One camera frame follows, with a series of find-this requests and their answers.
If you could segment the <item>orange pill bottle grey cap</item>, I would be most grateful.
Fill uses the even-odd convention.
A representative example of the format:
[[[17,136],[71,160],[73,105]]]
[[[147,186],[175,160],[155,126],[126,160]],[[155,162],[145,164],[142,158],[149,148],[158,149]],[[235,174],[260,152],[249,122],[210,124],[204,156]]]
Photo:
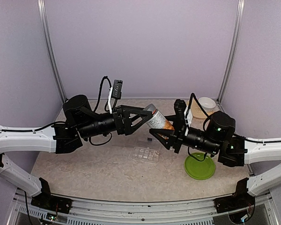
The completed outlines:
[[[174,127],[170,124],[170,122],[153,104],[146,106],[144,111],[150,111],[152,113],[152,118],[147,121],[147,125],[150,128],[174,130]]]

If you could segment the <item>clear plastic pill organizer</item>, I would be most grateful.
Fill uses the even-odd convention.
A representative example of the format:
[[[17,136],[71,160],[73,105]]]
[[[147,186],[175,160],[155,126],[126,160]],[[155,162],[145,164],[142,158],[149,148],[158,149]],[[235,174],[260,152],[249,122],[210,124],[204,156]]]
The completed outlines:
[[[157,163],[160,157],[161,144],[152,137],[139,138],[133,148],[131,158],[133,160]]]

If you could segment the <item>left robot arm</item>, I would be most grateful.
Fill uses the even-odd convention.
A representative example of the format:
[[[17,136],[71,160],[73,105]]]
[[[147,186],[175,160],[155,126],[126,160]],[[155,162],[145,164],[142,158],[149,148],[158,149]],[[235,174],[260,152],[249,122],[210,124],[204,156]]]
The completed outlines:
[[[34,177],[13,163],[7,152],[41,151],[68,154],[83,146],[93,136],[131,135],[152,118],[152,112],[140,107],[120,105],[110,112],[98,114],[90,107],[85,95],[77,95],[63,104],[66,121],[56,121],[44,127],[8,128],[0,126],[0,177],[36,197],[44,207],[56,204],[48,182]]]

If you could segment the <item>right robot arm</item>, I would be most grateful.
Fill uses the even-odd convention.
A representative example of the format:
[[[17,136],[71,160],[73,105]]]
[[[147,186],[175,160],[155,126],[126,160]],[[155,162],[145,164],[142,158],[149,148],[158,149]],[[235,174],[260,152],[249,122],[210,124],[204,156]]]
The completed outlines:
[[[230,198],[234,208],[245,204],[249,196],[258,196],[281,184],[281,138],[253,139],[235,134],[236,121],[221,111],[214,112],[203,123],[203,130],[189,126],[186,116],[172,115],[173,130],[149,130],[166,148],[179,153],[182,145],[218,156],[218,162],[228,167],[244,166],[257,162],[279,161],[274,168],[237,183]]]

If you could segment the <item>round wooden plate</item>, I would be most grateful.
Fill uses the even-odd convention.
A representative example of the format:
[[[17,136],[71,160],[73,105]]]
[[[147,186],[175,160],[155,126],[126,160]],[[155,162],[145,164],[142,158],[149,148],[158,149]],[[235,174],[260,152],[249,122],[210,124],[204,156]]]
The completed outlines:
[[[201,110],[201,108],[199,107],[199,105],[197,104],[195,99],[192,100],[191,112],[192,112],[192,115],[193,115],[194,118],[206,119],[207,116],[211,115],[214,112],[214,110],[212,112],[206,112],[207,115],[205,115],[205,113]]]

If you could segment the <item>white bowl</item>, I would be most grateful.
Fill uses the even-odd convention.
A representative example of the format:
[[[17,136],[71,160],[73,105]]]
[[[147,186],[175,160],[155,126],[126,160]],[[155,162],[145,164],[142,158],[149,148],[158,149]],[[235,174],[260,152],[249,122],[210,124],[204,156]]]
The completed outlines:
[[[215,101],[208,97],[200,97],[199,103],[207,113],[212,112],[216,107]]]

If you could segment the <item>green plate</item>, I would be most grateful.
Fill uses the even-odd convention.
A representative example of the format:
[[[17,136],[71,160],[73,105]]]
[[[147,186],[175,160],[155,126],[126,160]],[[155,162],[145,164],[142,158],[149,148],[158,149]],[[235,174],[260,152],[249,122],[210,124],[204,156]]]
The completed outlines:
[[[215,172],[215,163],[211,157],[204,153],[195,152],[188,156],[184,162],[185,172],[196,180],[207,180]]]

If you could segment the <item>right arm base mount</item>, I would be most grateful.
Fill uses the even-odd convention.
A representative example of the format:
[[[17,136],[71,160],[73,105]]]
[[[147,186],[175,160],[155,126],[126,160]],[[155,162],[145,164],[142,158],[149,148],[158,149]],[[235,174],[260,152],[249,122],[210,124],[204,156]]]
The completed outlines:
[[[248,178],[244,178],[237,182],[236,190],[233,194],[225,197],[214,199],[214,204],[217,213],[224,213],[233,210],[239,210],[255,205],[255,197],[248,193],[247,182]]]

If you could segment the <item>right aluminium frame post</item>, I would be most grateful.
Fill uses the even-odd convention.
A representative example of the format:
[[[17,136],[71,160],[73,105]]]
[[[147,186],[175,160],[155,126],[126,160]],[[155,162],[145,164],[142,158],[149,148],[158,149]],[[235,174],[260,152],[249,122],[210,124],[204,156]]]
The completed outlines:
[[[219,105],[221,105],[223,102],[224,95],[228,86],[229,78],[231,75],[231,70],[233,67],[234,58],[237,51],[238,39],[241,30],[241,23],[244,14],[244,6],[245,6],[245,0],[239,0],[237,4],[236,19],[235,19],[232,41],[231,41],[229,55],[228,55],[228,61],[224,71],[224,77],[220,87],[220,91],[217,97],[217,102]]]

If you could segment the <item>aluminium frame post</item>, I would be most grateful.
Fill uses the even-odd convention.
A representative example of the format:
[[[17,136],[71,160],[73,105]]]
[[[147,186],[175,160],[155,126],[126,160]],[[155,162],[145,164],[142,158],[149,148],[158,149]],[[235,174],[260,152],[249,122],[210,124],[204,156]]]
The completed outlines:
[[[228,55],[228,61],[224,71],[224,77],[220,87],[220,91],[217,97],[217,102],[219,105],[221,105],[223,102],[224,95],[228,86],[229,78],[231,75],[231,70],[233,67],[234,58],[237,51],[238,39],[241,30],[241,23],[244,14],[244,6],[245,6],[245,0],[239,0],[237,4],[236,19],[235,19],[232,41],[231,41],[229,55]]]
[[[37,6],[38,6],[39,16],[40,16],[40,20],[41,20],[41,24],[42,24],[45,45],[46,45],[47,53],[49,56],[50,65],[52,68],[53,77],[54,77],[55,83],[57,85],[57,89],[58,89],[58,93],[59,93],[61,102],[65,103],[67,100],[67,97],[66,97],[65,89],[64,89],[62,81],[61,81],[61,77],[59,75],[57,62],[56,62],[56,58],[54,55],[54,50],[53,50],[51,36],[50,36],[49,23],[48,23],[48,19],[47,19],[45,1],[38,0]]]

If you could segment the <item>front aluminium rail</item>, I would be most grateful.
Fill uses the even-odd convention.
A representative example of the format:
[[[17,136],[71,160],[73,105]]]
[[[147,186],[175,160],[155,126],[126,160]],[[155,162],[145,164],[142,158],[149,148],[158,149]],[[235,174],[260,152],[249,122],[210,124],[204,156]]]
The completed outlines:
[[[52,225],[215,225],[230,224],[229,213],[217,213],[214,198],[171,202],[115,202],[71,197],[68,214],[58,213],[55,221],[46,217],[52,211],[30,204],[18,189],[12,200],[6,224],[23,222],[30,215],[33,224]]]

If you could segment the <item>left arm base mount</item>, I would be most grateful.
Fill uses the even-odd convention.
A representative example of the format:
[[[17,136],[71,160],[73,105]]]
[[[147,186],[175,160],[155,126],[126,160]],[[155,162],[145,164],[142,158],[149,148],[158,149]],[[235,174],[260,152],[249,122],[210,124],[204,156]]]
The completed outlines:
[[[49,183],[43,178],[39,178],[39,181],[41,183],[41,193],[32,197],[31,205],[56,213],[69,214],[73,200],[52,195]]]

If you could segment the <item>left aluminium frame post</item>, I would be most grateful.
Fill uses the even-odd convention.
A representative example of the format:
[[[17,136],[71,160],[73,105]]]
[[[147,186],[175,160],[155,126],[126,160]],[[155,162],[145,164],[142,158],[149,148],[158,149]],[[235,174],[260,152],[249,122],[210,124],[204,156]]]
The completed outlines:
[[[41,24],[42,24],[45,45],[46,45],[47,53],[49,56],[50,65],[52,68],[53,77],[54,77],[55,83],[57,85],[57,89],[58,89],[58,93],[59,93],[61,102],[65,103],[67,100],[67,97],[66,97],[65,89],[64,89],[62,81],[61,81],[61,77],[59,75],[57,62],[56,62],[56,58],[54,55],[54,50],[53,50],[51,36],[50,36],[49,23],[48,23],[48,19],[47,19],[45,1],[38,0],[37,6],[38,6],[39,16],[40,16],[40,20],[41,20]]]

